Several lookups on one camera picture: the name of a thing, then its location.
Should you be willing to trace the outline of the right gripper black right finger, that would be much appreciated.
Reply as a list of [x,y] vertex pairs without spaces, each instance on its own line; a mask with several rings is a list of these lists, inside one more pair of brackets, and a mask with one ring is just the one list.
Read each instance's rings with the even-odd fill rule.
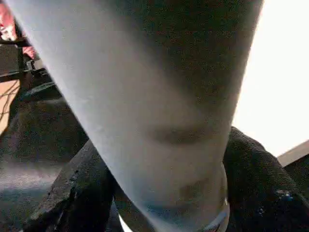
[[231,128],[224,155],[229,232],[307,232],[309,202],[278,160]]

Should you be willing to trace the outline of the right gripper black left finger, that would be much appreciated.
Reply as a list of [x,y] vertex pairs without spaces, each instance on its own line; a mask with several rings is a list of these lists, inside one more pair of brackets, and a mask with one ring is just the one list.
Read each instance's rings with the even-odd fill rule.
[[114,178],[87,141],[23,226],[25,232],[121,232]]

